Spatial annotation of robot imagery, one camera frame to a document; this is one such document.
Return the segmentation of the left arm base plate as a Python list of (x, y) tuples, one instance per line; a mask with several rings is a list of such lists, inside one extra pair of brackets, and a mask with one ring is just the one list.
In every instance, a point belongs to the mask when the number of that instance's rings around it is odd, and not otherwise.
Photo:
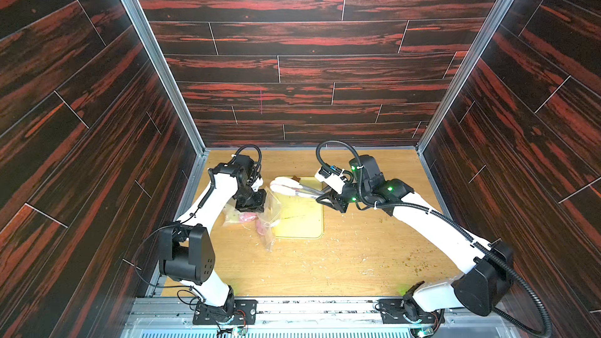
[(223, 307), (198, 303), (193, 325), (254, 325), (257, 317), (258, 301), (253, 299), (235, 299)]

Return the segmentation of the yellow tray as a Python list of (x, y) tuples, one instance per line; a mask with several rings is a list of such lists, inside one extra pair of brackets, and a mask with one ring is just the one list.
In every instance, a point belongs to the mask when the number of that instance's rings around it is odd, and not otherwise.
[[(287, 177), (302, 185), (322, 190), (322, 183), (314, 177)], [(323, 206), (316, 200), (288, 197), (275, 193), (283, 205), (280, 223), (274, 228), (279, 239), (320, 239), (323, 235)]]

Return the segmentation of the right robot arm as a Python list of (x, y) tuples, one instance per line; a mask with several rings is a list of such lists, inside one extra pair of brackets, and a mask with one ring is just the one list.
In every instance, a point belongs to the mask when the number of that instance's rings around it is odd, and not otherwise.
[[(491, 243), (474, 235), (429, 205), (413, 187), (397, 178), (387, 180), (374, 157), (358, 154), (346, 142), (341, 146), (353, 155), (349, 169), (328, 164), (321, 157), (321, 150), (327, 144), (322, 142), (316, 147), (321, 165), (316, 178), (330, 188), (318, 197), (320, 204), (341, 213), (347, 211), (350, 203), (361, 211), (382, 210), (416, 230), (460, 271), (437, 283), (416, 283), (403, 294), (400, 306), (392, 311), (377, 305), (380, 313), (416, 325), (411, 333), (414, 337), (434, 335), (443, 323), (445, 311), (454, 308), (464, 308), (482, 317), (495, 313), (532, 336), (551, 336), (549, 313), (538, 294), (514, 269), (511, 247), (501, 240)], [(514, 284), (521, 286), (535, 305), (542, 321), (540, 330), (498, 308)]]

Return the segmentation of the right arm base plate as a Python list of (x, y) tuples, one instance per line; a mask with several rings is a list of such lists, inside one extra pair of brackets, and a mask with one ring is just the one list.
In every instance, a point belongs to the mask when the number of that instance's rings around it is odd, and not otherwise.
[(403, 298), (384, 298), (374, 304), (383, 324), (436, 325), (444, 321), (440, 312), (426, 312), (415, 302)]

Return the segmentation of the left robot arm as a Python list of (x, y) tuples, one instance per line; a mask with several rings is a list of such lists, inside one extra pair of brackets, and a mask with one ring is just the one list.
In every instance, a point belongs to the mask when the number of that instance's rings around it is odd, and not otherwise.
[[(243, 151), (258, 152), (255, 161)], [(200, 309), (219, 323), (235, 313), (233, 288), (219, 278), (210, 234), (230, 200), (240, 212), (265, 211), (267, 192), (262, 188), (262, 153), (256, 145), (241, 146), (226, 163), (208, 169), (209, 184), (200, 198), (176, 221), (158, 233), (161, 275), (188, 286), (200, 298)]]

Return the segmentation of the clear resealable bag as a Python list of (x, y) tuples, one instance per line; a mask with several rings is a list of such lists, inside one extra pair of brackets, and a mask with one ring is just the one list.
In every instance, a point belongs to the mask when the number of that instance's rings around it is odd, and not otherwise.
[(283, 205), (278, 197), (270, 189), (266, 189), (264, 211), (258, 213), (256, 230), (267, 252), (272, 252), (275, 245), (274, 228), (280, 223), (282, 209)]
[(233, 205), (227, 204), (222, 210), (224, 214), (223, 226), (230, 225), (244, 225), (255, 221), (258, 215), (254, 212), (241, 212), (238, 211)]

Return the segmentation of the metal tongs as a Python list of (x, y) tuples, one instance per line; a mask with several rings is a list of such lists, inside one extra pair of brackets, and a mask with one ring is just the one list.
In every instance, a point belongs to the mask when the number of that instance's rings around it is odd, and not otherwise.
[(317, 199), (323, 192), (312, 187), (302, 185), (300, 182), (287, 177), (277, 177), (270, 182), (272, 192), (288, 196)]

